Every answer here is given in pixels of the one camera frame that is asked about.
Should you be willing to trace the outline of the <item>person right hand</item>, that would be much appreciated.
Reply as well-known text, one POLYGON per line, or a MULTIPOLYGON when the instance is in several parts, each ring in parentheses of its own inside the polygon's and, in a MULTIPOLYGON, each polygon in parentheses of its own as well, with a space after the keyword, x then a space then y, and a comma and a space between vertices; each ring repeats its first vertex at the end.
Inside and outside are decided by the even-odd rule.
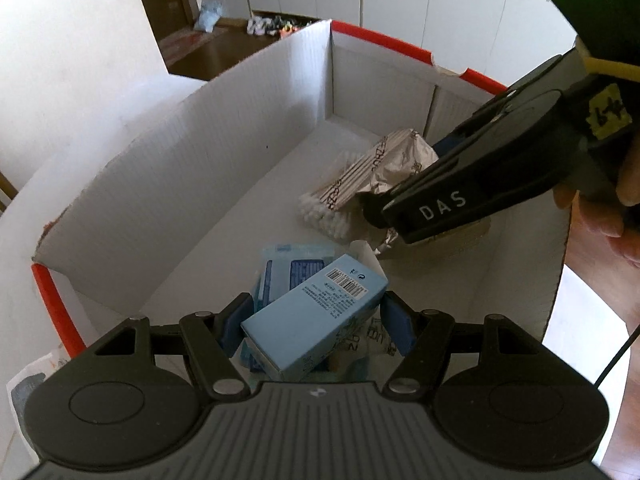
POLYGON ((626 206, 639 203, 639 147, 634 145, 620 170, 618 202, 613 205, 585 200, 562 184, 555 203, 573 209, 568 265, 624 321, 639 322, 639 233, 623 220, 626 206))

